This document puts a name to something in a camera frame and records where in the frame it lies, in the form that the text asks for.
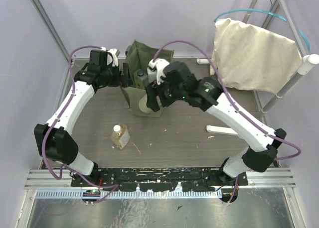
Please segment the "yellow-green round bottle white cap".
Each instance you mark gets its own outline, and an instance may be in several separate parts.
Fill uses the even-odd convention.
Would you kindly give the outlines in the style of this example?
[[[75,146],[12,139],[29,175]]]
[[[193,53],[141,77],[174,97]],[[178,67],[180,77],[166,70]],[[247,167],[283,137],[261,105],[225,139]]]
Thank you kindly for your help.
[[[139,100],[139,109],[141,112],[145,114],[150,114],[151,112],[153,112],[153,110],[147,106],[147,101],[148,101],[147,94],[144,94],[142,98]]]

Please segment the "amber bottle white cap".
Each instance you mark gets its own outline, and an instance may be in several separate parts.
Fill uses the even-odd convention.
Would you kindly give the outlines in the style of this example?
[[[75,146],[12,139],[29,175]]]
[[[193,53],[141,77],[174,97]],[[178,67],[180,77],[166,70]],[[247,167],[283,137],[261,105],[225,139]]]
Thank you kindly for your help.
[[[118,149],[123,150],[130,140],[127,126],[125,124],[114,125],[111,140]]]

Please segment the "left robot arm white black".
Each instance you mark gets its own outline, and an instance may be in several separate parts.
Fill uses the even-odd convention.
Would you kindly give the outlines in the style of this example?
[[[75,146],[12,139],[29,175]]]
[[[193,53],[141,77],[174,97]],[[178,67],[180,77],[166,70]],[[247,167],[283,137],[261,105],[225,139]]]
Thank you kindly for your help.
[[[120,68],[119,51],[91,46],[89,61],[71,78],[71,89],[66,98],[45,124],[34,129],[39,155],[46,166],[54,161],[82,174],[82,181],[95,186],[100,180],[97,164],[79,152],[71,134],[74,125],[89,100],[99,89],[127,87],[132,84],[127,65]]]

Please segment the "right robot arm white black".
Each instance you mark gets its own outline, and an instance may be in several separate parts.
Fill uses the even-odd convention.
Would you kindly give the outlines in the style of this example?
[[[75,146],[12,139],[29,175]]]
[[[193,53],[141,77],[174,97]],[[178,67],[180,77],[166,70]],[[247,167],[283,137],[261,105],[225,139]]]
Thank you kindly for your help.
[[[149,110],[158,112],[161,107],[185,101],[223,121],[247,142],[247,148],[226,158],[219,168],[218,178],[222,184],[232,184],[238,175],[249,170],[265,172],[273,163],[286,132],[258,121],[233,101],[216,79],[198,80],[185,63],[170,63],[165,59],[151,60],[147,71],[150,78],[145,106]]]

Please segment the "olive green canvas bag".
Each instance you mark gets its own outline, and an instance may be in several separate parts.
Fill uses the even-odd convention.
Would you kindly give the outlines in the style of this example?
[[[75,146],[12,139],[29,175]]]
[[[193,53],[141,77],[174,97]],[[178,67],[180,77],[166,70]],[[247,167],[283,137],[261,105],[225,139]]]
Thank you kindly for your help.
[[[121,91],[127,101],[127,109],[134,115],[139,117],[160,117],[162,109],[158,112],[151,112],[145,114],[139,109],[139,100],[144,94],[146,89],[141,90],[135,87],[134,72],[141,69],[147,74],[147,67],[149,62],[153,59],[157,48],[150,47],[142,42],[135,40],[129,45],[125,51],[125,62],[129,65],[130,77],[133,81],[133,85],[127,88],[122,88]]]

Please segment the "clear square bottle black cap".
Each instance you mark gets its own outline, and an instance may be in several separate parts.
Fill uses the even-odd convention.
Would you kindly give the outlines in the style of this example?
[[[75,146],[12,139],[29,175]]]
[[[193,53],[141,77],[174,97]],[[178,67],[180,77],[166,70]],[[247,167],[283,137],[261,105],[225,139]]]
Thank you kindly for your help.
[[[135,87],[144,90],[148,84],[148,75],[141,69],[134,72]]]

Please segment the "white square bottle black cap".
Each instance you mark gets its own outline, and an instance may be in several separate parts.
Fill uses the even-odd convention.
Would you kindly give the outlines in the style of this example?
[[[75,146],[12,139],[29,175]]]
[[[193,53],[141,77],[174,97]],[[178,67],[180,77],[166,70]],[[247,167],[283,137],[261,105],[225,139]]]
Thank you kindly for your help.
[[[148,73],[148,81],[149,83],[152,83],[153,81],[157,80],[157,72],[156,70],[152,70],[151,67],[147,67],[147,73]]]

